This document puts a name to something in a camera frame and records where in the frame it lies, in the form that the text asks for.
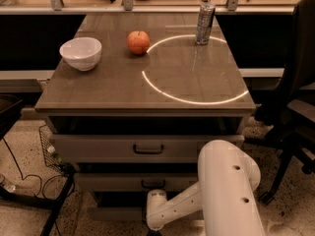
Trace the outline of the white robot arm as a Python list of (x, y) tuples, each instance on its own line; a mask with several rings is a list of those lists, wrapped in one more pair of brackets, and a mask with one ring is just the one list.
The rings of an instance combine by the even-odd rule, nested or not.
[(207, 236), (265, 236), (253, 192), (261, 173), (257, 163), (234, 144), (215, 140), (198, 157), (198, 182), (172, 199), (151, 190), (146, 220), (154, 231), (201, 211)]

